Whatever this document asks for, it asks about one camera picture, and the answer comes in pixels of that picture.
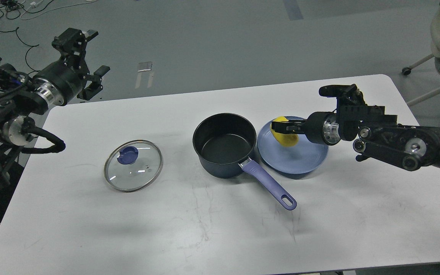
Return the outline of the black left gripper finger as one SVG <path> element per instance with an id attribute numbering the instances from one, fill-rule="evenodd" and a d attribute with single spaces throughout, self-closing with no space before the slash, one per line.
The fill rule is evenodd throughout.
<path id="1" fill-rule="evenodd" d="M 83 89 L 78 94 L 78 99 L 91 100 L 103 90 L 102 78 L 110 71 L 109 66 L 101 65 L 93 74 L 82 75 Z"/>
<path id="2" fill-rule="evenodd" d="M 83 32 L 80 29 L 68 28 L 61 35 L 54 37 L 51 45 L 59 52 L 59 60 L 82 61 L 86 56 L 87 43 L 98 35 L 96 30 Z"/>

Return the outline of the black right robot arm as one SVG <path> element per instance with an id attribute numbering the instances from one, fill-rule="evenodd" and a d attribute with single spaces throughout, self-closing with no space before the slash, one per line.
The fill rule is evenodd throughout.
<path id="1" fill-rule="evenodd" d="M 398 117 L 386 114 L 384 106 L 368 105 L 355 84 L 323 86 L 319 95 L 335 98 L 336 109 L 301 120 L 272 121 L 278 142 L 289 134 L 302 134 L 312 143 L 327 146 L 351 141 L 358 162 L 375 159 L 407 171 L 440 168 L 440 127 L 398 123 Z"/>

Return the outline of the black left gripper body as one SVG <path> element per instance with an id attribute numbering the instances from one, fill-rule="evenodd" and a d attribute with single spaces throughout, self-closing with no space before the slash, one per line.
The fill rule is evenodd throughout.
<path id="1" fill-rule="evenodd" d="M 75 97 L 86 100 L 84 90 L 89 69 L 84 58 L 59 59 L 33 77 L 35 92 L 48 106 L 64 106 Z"/>

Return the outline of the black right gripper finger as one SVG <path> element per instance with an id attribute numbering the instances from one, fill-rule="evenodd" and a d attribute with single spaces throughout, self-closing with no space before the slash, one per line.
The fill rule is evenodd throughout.
<path id="1" fill-rule="evenodd" d="M 294 135 L 305 135 L 305 131 L 301 128 L 274 128 L 272 129 L 273 132 L 275 132 L 276 134 L 279 135 L 290 135 L 290 134 L 294 134 Z"/>
<path id="2" fill-rule="evenodd" d="M 307 120 L 287 120 L 287 121 L 275 121 L 271 122 L 272 128 L 300 128 Z"/>

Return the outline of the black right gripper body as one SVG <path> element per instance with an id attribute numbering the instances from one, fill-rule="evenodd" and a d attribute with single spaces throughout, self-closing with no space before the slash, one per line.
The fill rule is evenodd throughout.
<path id="1" fill-rule="evenodd" d="M 330 112 L 314 112 L 304 123 L 304 135 L 311 143 L 329 145 L 324 137 L 325 120 Z"/>

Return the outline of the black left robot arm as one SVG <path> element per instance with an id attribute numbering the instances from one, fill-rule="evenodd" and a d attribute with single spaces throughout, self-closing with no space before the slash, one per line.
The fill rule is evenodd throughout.
<path id="1" fill-rule="evenodd" d="M 87 44 L 96 36 L 96 30 L 68 28 L 51 44 L 59 59 L 34 76 L 2 64 L 0 58 L 0 190 L 10 186 L 9 169 L 19 154 L 66 148 L 63 140 L 36 126 L 31 114 L 44 115 L 75 98 L 90 100 L 103 89 L 102 78 L 110 68 L 103 65 L 90 73 L 85 60 Z"/>

